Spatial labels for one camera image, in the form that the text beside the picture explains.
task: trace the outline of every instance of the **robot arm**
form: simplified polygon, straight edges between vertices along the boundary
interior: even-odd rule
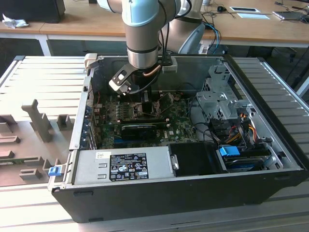
[[[108,11],[121,13],[125,23],[129,64],[109,82],[119,94],[140,93],[157,80],[162,71],[157,65],[158,34],[165,25],[163,30],[169,27],[170,21],[166,49],[173,52],[191,53],[205,29],[200,15],[202,0],[98,0],[98,3]],[[139,86],[138,90],[132,91],[129,77]]]
[[[181,0],[98,0],[101,7],[122,13],[129,63],[148,69],[157,63],[158,32],[173,20]]]

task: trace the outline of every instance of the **crumpled tissue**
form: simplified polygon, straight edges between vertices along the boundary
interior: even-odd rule
[[[24,19],[11,19],[6,17],[4,14],[2,14],[4,20],[2,20],[2,23],[4,23],[9,28],[20,28],[20,27],[26,27],[29,26],[29,24],[26,23]]]

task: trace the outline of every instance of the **motherboard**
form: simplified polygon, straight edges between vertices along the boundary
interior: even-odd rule
[[[187,97],[168,92],[152,99],[142,103],[132,97],[99,97],[94,108],[98,149],[197,141],[188,117]]]

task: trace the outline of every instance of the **black box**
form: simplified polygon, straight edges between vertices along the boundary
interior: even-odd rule
[[[13,19],[59,23],[65,12],[63,0],[0,0],[2,14]]]

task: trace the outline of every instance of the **floor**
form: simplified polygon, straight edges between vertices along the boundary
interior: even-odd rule
[[[100,42],[86,41],[85,46],[81,41],[51,41],[52,49],[55,56],[84,56],[87,53],[99,53],[104,55],[125,55],[125,42]],[[228,46],[228,54],[233,57],[246,57],[249,51],[248,46]],[[286,78],[291,69],[298,62],[299,58],[306,51],[305,48],[295,48],[296,56],[290,60],[290,54],[293,53],[288,48],[275,48],[272,52],[268,48],[256,47],[250,49],[252,57],[267,57],[267,62],[271,67],[282,77]],[[12,60],[17,55],[27,56],[42,56],[42,50],[37,40],[22,40],[22,39],[0,39],[0,76],[10,65]],[[309,62],[309,52],[304,55],[297,68],[290,75],[288,84],[292,84],[294,79],[305,68]],[[309,100],[309,93],[304,96],[304,100]]]

